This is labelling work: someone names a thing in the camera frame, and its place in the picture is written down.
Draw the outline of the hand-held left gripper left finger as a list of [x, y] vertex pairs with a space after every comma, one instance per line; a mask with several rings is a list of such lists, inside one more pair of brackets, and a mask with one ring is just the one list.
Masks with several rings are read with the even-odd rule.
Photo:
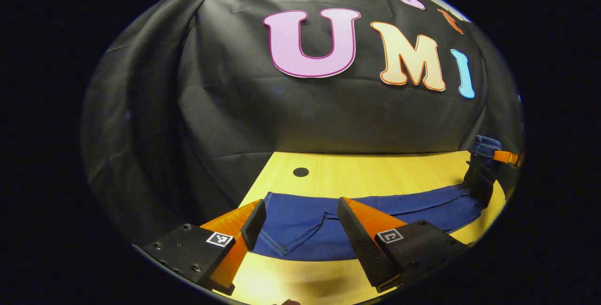
[[190, 282], [230, 296], [234, 277], [254, 249], [266, 216], [264, 200], [259, 199], [201, 226], [176, 226], [141, 249]]

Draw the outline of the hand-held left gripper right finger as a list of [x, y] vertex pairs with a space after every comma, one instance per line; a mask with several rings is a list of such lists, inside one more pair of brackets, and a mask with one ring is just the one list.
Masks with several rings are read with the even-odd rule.
[[337, 213], [377, 292], [412, 286], [470, 247], [426, 220], [404, 222], [350, 198], [339, 198]]

